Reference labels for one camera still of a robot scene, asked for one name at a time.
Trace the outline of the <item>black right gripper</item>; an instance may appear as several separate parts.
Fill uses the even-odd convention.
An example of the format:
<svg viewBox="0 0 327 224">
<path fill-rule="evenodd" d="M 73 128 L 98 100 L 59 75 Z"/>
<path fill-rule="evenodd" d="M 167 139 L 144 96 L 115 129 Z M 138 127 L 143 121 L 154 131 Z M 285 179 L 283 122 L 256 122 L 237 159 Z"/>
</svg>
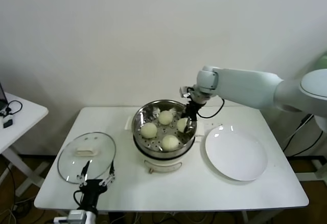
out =
<svg viewBox="0 0 327 224">
<path fill-rule="evenodd" d="M 202 104 L 194 101 L 189 101 L 187 106 L 184 107 L 182 118 L 187 118 L 185 125 L 185 133 L 192 132 L 196 128 L 197 113 L 202 108 Z"/>
</svg>

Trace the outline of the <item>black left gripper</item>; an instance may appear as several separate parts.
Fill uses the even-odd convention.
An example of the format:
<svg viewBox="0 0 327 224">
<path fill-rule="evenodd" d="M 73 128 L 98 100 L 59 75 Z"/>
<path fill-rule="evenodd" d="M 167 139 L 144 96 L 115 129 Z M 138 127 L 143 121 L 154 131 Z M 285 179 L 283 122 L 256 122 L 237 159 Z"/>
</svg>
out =
<svg viewBox="0 0 327 224">
<path fill-rule="evenodd" d="M 78 184 L 80 185 L 79 190 L 83 195 L 79 204 L 80 209 L 96 209 L 99 196 L 105 193 L 108 186 L 115 180 L 114 161 L 112 161 L 107 178 L 86 181 L 89 164 L 90 161 L 87 161 L 81 173 L 77 175 Z"/>
</svg>

